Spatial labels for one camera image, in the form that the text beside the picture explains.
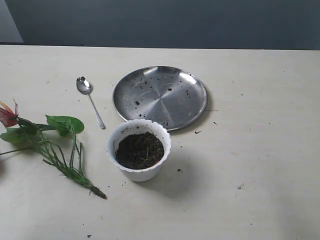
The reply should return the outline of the round steel plate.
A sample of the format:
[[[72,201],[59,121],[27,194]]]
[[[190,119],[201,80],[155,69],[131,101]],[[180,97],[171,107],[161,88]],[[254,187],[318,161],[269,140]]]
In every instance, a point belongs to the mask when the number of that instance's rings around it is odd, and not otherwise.
[[[197,121],[208,105],[204,84],[188,71],[172,66],[149,66],[124,76],[112,96],[125,120],[146,119],[168,131]]]

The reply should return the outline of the dark soil in pot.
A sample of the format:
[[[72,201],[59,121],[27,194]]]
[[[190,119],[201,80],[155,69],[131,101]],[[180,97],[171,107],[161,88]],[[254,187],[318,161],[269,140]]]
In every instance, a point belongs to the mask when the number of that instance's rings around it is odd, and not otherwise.
[[[124,138],[116,151],[117,162],[133,170],[147,169],[164,156],[162,142],[152,133],[131,134]]]

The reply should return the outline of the metal spoon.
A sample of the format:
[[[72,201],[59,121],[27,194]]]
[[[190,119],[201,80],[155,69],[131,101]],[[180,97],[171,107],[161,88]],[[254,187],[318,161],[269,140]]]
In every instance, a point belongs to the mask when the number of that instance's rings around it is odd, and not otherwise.
[[[106,126],[91,97],[91,93],[94,89],[93,85],[84,76],[80,76],[76,79],[76,88],[81,94],[88,96],[91,106],[94,110],[95,116],[97,118],[98,125],[102,130],[105,130]]]

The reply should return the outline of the artificial red anthurium plant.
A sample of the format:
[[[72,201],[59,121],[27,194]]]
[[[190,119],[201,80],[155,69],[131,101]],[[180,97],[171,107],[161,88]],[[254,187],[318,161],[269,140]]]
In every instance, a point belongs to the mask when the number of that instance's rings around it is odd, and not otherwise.
[[[1,155],[32,150],[42,155],[42,161],[55,167],[62,176],[107,200],[107,195],[86,177],[83,170],[84,146],[77,140],[77,135],[84,131],[84,123],[72,116],[46,115],[45,117],[46,124],[34,123],[19,116],[17,103],[12,110],[1,102],[0,123],[5,127],[5,132],[0,134],[0,139],[12,145],[23,144],[23,147],[2,152]],[[66,158],[60,144],[47,136],[47,131],[56,131],[60,137],[70,138],[69,158]]]

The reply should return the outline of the white plastic flower pot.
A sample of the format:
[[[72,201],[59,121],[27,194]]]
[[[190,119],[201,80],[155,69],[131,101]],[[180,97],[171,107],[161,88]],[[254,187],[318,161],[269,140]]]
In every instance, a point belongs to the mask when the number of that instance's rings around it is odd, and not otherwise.
[[[129,169],[120,165],[116,160],[116,152],[120,142],[129,135],[150,132],[163,144],[164,155],[155,165],[146,169]],[[167,160],[171,151],[171,138],[168,131],[159,123],[149,119],[134,119],[117,126],[109,135],[106,142],[106,151],[109,160],[133,182],[145,182],[155,177],[160,171],[162,164]]]

